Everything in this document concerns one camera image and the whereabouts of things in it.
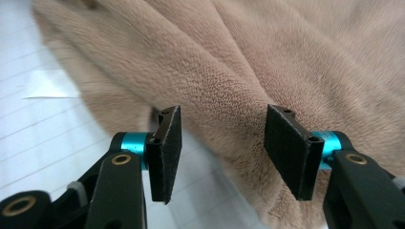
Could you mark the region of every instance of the grid-patterned surface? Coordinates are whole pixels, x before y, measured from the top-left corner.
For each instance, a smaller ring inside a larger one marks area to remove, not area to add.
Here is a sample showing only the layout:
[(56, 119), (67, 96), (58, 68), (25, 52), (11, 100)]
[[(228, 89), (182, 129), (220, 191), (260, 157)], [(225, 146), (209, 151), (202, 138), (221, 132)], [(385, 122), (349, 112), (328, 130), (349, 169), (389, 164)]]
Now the grid-patterned surface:
[[(41, 45), (31, 0), (0, 1), (0, 199), (26, 190), (59, 197), (108, 149), (111, 138), (79, 98), (24, 99), (32, 71), (59, 70)], [(218, 162), (188, 133), (172, 201), (150, 198), (143, 174), (149, 228), (265, 228)]]

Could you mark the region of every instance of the beige fabric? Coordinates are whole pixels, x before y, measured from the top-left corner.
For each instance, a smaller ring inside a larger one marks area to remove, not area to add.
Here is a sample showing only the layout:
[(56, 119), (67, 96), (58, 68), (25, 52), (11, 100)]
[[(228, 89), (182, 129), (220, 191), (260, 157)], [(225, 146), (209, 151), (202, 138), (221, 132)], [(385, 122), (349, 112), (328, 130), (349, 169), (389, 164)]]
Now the beige fabric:
[(297, 202), (263, 147), (266, 105), (309, 130), (346, 133), (404, 176), (405, 1), (34, 0), (44, 40), (110, 133), (146, 131), (181, 105), (273, 228), (316, 228), (328, 175)]

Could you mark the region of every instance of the teal metallic band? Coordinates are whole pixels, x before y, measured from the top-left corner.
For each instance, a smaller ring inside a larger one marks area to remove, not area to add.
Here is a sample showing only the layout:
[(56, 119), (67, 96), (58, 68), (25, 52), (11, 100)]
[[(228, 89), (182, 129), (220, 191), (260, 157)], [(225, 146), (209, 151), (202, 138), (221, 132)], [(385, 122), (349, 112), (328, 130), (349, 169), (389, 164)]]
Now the teal metallic band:
[(142, 170), (146, 170), (145, 140), (147, 135), (147, 133), (128, 132), (121, 143), (121, 150), (128, 150), (139, 156)]
[(330, 170), (331, 167), (324, 162), (324, 159), (331, 156), (331, 153), (336, 150), (342, 150), (340, 140), (334, 132), (330, 131), (313, 131), (313, 135), (319, 136), (325, 140), (324, 151), (322, 152), (322, 161), (319, 169)]

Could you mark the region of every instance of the robotic claw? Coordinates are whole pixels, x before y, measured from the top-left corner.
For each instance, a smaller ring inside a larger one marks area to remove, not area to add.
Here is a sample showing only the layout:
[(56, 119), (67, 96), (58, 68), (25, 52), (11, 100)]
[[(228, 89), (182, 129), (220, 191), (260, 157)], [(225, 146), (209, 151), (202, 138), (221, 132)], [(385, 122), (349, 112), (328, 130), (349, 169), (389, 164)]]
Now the robotic claw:
[[(152, 200), (168, 203), (181, 152), (180, 107), (163, 110), (159, 123), (154, 134), (116, 134), (109, 151), (54, 202), (41, 191), (4, 199), (0, 228), (147, 228), (140, 170), (149, 170)], [(358, 153), (343, 133), (309, 132), (293, 111), (268, 105), (265, 147), (298, 200), (311, 200), (319, 169), (331, 169), (329, 228), (405, 228), (405, 179)]]

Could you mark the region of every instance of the piece of paper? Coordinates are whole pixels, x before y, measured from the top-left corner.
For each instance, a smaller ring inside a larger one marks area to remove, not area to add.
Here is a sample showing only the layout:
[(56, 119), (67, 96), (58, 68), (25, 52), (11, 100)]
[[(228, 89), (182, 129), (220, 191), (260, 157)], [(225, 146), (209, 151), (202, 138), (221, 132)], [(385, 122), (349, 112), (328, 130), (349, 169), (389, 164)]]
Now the piece of paper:
[(63, 70), (32, 71), (24, 97), (79, 97), (79, 90)]

